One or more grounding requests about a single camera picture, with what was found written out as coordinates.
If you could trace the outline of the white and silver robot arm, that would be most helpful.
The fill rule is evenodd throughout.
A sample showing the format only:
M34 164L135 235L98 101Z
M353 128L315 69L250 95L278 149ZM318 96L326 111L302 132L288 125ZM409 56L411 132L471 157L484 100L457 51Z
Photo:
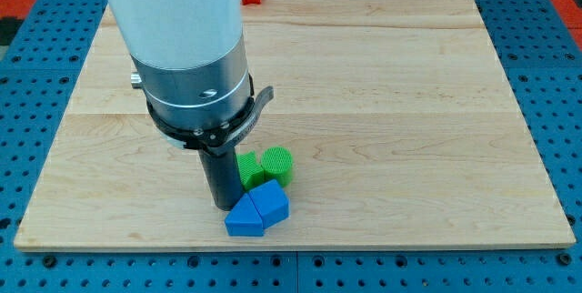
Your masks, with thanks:
M241 0L108 0L146 101L166 124L211 129L251 96Z

